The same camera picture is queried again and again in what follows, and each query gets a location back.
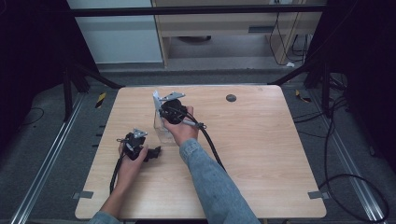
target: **small round object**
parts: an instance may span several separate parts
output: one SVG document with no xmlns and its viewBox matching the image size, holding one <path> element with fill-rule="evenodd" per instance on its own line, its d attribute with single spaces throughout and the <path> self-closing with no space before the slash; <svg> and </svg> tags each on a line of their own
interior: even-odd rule
<svg viewBox="0 0 396 224">
<path fill-rule="evenodd" d="M 235 102 L 235 101 L 236 101 L 236 96 L 233 95 L 233 94 L 228 94 L 228 95 L 225 97 L 225 99 L 226 99 L 228 102 Z"/>
</svg>

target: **wood grain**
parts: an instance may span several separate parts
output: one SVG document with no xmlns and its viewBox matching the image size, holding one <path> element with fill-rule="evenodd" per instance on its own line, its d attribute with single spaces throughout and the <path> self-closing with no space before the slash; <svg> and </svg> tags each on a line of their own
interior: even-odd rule
<svg viewBox="0 0 396 224">
<path fill-rule="evenodd" d="M 118 158 L 117 138 L 133 129 L 148 132 L 146 143 L 160 141 L 153 129 L 152 93 L 184 92 L 183 105 L 194 106 L 194 116 L 207 126 L 222 163 L 257 217 L 324 217 L 321 199 L 282 90 L 278 86 L 135 87 L 119 91 L 80 199 L 78 218 L 91 218 L 108 197 L 108 185 Z M 234 94 L 236 101 L 226 101 Z M 212 156 L 204 136 L 199 142 Z M 158 159 L 144 163 L 127 204 L 125 218 L 205 218 L 179 157 L 178 147 L 163 147 Z"/>
</svg>

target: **wall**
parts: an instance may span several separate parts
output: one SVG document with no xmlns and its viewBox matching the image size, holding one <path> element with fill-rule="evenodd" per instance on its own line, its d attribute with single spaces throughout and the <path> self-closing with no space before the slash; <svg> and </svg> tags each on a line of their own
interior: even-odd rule
<svg viewBox="0 0 396 224">
<path fill-rule="evenodd" d="M 151 7 L 149 0 L 67 0 L 71 8 Z M 98 67 L 162 63 L 153 16 L 76 18 Z"/>
</svg>

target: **person's left hand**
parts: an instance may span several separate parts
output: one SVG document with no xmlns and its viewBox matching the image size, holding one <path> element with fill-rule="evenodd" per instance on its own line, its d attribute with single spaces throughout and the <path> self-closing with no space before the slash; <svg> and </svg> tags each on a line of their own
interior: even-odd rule
<svg viewBox="0 0 396 224">
<path fill-rule="evenodd" d="M 119 153 L 122 153 L 124 143 L 120 143 Z M 132 186 L 134 180 L 139 173 L 140 166 L 143 163 L 143 160 L 146 158 L 148 154 L 149 147 L 144 146 L 143 149 L 139 153 L 139 157 L 136 160 L 132 161 L 128 156 L 124 156 L 122 158 L 122 163 L 118 172 L 117 185 L 114 190 L 125 191 L 128 190 L 129 187 Z"/>
</svg>

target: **black metal pole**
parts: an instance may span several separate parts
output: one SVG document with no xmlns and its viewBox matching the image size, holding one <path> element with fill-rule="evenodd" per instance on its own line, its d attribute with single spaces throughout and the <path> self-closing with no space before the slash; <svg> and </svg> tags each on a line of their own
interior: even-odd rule
<svg viewBox="0 0 396 224">
<path fill-rule="evenodd" d="M 199 6 L 199 7 L 124 7 L 87 8 L 70 10 L 48 10 L 45 13 L 72 15 L 74 17 L 146 16 L 181 14 L 225 14 L 225 13 L 275 13 L 275 12 L 323 12 L 340 7 L 317 5 L 262 5 L 262 6 Z"/>
</svg>

